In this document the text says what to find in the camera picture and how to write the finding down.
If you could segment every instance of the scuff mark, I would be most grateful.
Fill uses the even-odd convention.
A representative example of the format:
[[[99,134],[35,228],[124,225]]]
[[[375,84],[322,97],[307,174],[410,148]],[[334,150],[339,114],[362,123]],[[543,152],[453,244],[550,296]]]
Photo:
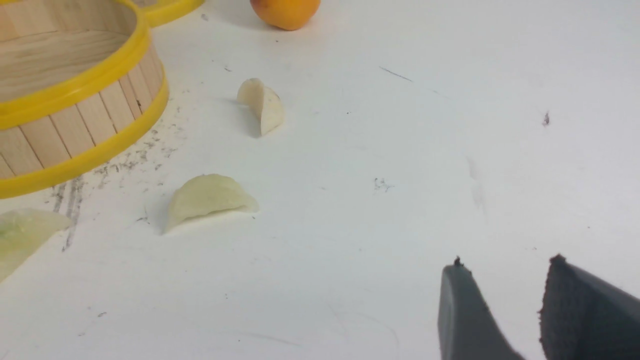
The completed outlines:
[[[477,165],[472,158],[467,156],[467,164],[469,167],[469,177],[474,180],[474,184],[471,187],[471,198],[476,205],[476,209],[480,209],[486,220],[486,199],[484,196],[484,186],[480,178],[480,172]]]
[[[384,177],[382,179],[375,178],[373,179],[373,190],[375,192],[379,192],[380,190],[384,190],[385,193],[389,191],[391,188],[395,188],[395,185],[389,185],[385,181]]]
[[[480,179],[478,178],[478,168],[476,162],[472,158],[469,158],[467,156],[467,164],[469,165],[469,177],[471,177],[473,180],[479,181]]]
[[[387,69],[385,67],[382,67],[382,66],[380,66],[379,68],[381,68],[382,70],[388,72],[389,74],[395,75],[395,76],[397,76],[397,77],[399,77],[401,79],[405,79],[405,80],[410,81],[410,82],[413,83],[413,80],[411,80],[410,78],[406,78],[406,77],[404,77],[404,76],[402,76],[400,74],[396,74],[395,72],[393,72],[393,71],[391,71],[391,70],[389,70],[389,69]]]
[[[340,315],[338,315],[338,313],[332,308],[331,305],[326,304],[326,306],[329,308],[329,310],[331,311],[331,314],[333,314],[333,317],[336,319],[336,321],[338,321],[338,324],[340,325],[340,327],[342,327],[342,331],[344,331],[344,335],[349,336],[349,331],[347,330],[347,327],[344,326],[344,323],[342,322]]]
[[[342,313],[342,314],[360,316],[360,317],[368,319],[368,320],[370,320],[370,321],[372,321],[372,322],[384,327],[386,330],[388,330],[391,333],[391,335],[393,335],[394,343],[396,344],[396,359],[400,358],[400,337],[398,337],[398,334],[394,330],[394,328],[392,328],[391,326],[381,322],[380,320],[376,319],[375,317],[369,316],[367,314],[363,314],[363,313]]]
[[[67,217],[71,219],[71,226],[69,227],[69,234],[65,246],[62,247],[62,252],[65,252],[73,244],[74,236],[76,235],[76,227],[78,219],[80,219],[80,207],[83,201],[83,176],[80,175],[71,181],[71,192],[69,194],[69,203],[67,204]]]
[[[58,191],[54,194],[56,198],[56,202],[53,205],[53,212],[59,213],[60,207],[62,206],[62,201],[65,199],[65,189],[67,188],[67,183],[61,183],[58,185]]]
[[[302,345],[300,345],[298,343],[294,343],[294,342],[289,341],[289,340],[275,338],[275,337],[269,336],[269,335],[257,334],[255,332],[244,332],[243,331],[243,332],[238,332],[238,335],[248,336],[250,338],[262,339],[262,340],[275,341],[277,343],[291,345],[293,347],[302,347]]]

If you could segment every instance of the orange fruit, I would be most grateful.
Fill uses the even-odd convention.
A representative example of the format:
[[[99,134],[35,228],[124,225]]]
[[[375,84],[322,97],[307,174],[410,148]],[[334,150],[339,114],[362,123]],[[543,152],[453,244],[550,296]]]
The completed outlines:
[[[320,7],[320,0],[251,0],[262,21],[285,30],[302,28]]]

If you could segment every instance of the yellow rim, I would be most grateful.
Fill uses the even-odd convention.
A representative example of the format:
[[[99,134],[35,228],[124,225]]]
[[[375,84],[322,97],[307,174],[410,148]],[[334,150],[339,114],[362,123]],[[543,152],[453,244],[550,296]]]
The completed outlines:
[[[24,195],[64,183],[109,161],[149,131],[160,119],[168,100],[169,86],[166,82],[166,76],[163,76],[163,84],[158,95],[145,113],[131,125],[109,140],[71,160],[30,174],[0,180],[0,199]]]
[[[0,0],[0,4],[16,0]],[[142,59],[151,44],[148,22],[131,0],[115,0],[136,13],[136,29],[115,53],[98,65],[62,83],[11,101],[0,102],[0,130],[56,113],[89,98],[122,76]]]
[[[174,21],[196,10],[204,0],[158,0],[155,5],[146,6],[142,11],[152,28]]]

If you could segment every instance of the wooden basket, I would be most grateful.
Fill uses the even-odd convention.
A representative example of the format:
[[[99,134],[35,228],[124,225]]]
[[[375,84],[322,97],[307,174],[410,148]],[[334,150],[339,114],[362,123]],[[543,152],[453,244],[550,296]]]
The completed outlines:
[[[142,9],[149,25],[154,28],[196,10],[204,0],[133,0],[133,2]]]
[[[0,199],[111,159],[167,100],[148,23],[130,0],[0,0]]]

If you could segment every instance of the pencil mark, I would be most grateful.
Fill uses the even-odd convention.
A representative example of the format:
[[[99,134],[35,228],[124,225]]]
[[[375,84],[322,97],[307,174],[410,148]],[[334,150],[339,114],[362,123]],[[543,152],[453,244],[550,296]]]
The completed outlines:
[[[381,68],[382,70],[384,70],[384,71],[388,72],[389,74],[395,75],[395,76],[397,76],[397,77],[399,77],[399,78],[401,78],[401,79],[405,79],[405,80],[407,80],[407,81],[409,81],[409,82],[412,82],[412,83],[413,83],[413,80],[411,80],[411,79],[409,79],[409,78],[406,78],[406,77],[404,77],[404,76],[402,76],[402,75],[400,75],[400,74],[396,74],[395,72],[393,72],[393,71],[391,71],[391,70],[389,70],[389,69],[387,69],[387,68],[385,68],[385,67],[380,66],[379,68]]]
[[[280,338],[275,338],[275,337],[269,336],[269,335],[257,334],[255,332],[244,332],[243,331],[243,332],[238,332],[238,334],[244,335],[244,336],[249,336],[250,338],[262,339],[262,340],[268,340],[268,341],[275,341],[277,343],[291,345],[293,347],[302,347],[302,345],[300,345],[298,343],[294,343],[292,341],[288,341],[288,340],[284,340],[284,339],[280,339]]]
[[[76,235],[76,227],[78,225],[78,219],[80,218],[80,207],[83,201],[83,176],[80,175],[71,181],[71,192],[69,194],[69,203],[67,205],[67,217],[71,219],[71,226],[69,227],[69,234],[65,246],[62,247],[62,252],[67,251],[73,243],[74,236]]]
[[[65,199],[65,188],[67,187],[67,183],[61,183],[58,185],[58,191],[55,193],[56,202],[53,205],[53,212],[59,213],[60,207],[62,206],[62,201]]]
[[[385,193],[387,193],[389,191],[389,189],[395,188],[395,187],[396,187],[395,185],[387,184],[387,182],[385,181],[384,177],[382,179],[378,179],[378,178],[373,179],[373,190],[375,192],[379,192],[380,190],[384,190]]]
[[[431,90],[434,94],[438,95],[438,96],[442,96],[447,100],[451,100],[450,97],[446,96],[446,95],[442,95],[441,93],[439,93],[437,90]]]

